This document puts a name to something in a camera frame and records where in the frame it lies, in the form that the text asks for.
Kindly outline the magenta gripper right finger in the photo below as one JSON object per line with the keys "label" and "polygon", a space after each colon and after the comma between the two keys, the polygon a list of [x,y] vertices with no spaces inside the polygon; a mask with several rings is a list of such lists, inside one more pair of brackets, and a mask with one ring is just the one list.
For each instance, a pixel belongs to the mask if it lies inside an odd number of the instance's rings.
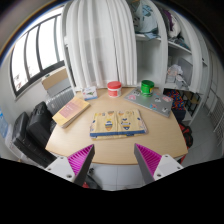
{"label": "magenta gripper right finger", "polygon": [[170,155],[160,155],[140,144],[134,145],[134,155],[146,184],[182,169],[182,166]]}

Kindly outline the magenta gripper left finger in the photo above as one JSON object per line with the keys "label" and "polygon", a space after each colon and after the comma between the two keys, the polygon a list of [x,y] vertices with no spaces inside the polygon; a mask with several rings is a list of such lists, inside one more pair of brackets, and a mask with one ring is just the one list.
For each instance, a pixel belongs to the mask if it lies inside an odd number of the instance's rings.
{"label": "magenta gripper left finger", "polygon": [[68,157],[58,156],[46,168],[46,171],[73,182],[78,186],[82,186],[94,155],[95,147],[94,145],[89,145]]}

